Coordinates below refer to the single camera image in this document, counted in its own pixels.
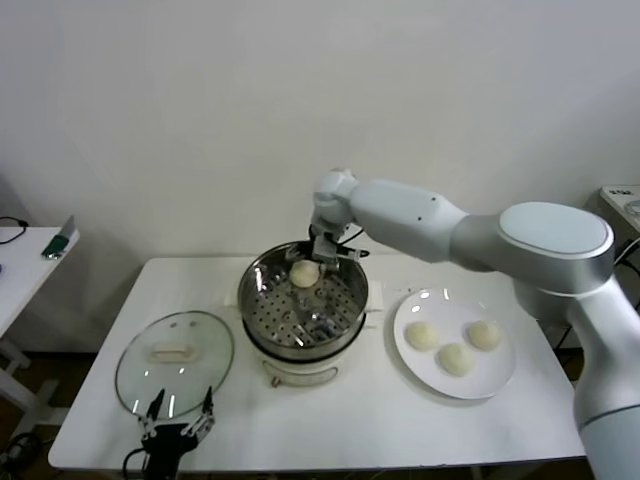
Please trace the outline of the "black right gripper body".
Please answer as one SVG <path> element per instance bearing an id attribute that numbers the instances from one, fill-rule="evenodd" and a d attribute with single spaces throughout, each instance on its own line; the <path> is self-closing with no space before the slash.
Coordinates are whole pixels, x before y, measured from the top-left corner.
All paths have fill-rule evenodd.
<path id="1" fill-rule="evenodd" d="M 311 241 L 311 259 L 317 263 L 336 264 L 344 248 L 327 238 L 315 238 Z"/>

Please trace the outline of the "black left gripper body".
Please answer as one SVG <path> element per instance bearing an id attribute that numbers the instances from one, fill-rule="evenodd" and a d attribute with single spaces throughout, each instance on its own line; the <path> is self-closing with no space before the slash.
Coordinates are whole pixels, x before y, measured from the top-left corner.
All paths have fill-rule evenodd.
<path id="1" fill-rule="evenodd" d="M 155 435 L 144 434 L 142 447 L 147 454 L 146 480 L 176 479 L 182 457 L 199 444 L 196 435 L 182 434 L 186 424 L 160 425 Z"/>

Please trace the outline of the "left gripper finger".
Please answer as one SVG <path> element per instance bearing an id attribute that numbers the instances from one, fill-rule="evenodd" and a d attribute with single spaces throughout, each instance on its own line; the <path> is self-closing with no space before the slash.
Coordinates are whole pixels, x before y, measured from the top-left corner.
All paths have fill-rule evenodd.
<path id="1" fill-rule="evenodd" d="M 160 408 L 164 401 L 165 389 L 161 389 L 149 404 L 146 414 L 138 416 L 138 425 L 143 435 L 155 435 L 155 423 L 158 419 Z"/>
<path id="2" fill-rule="evenodd" d="M 206 391 L 200 415 L 185 429 L 185 435 L 207 435 L 215 424 L 212 387 Z"/>

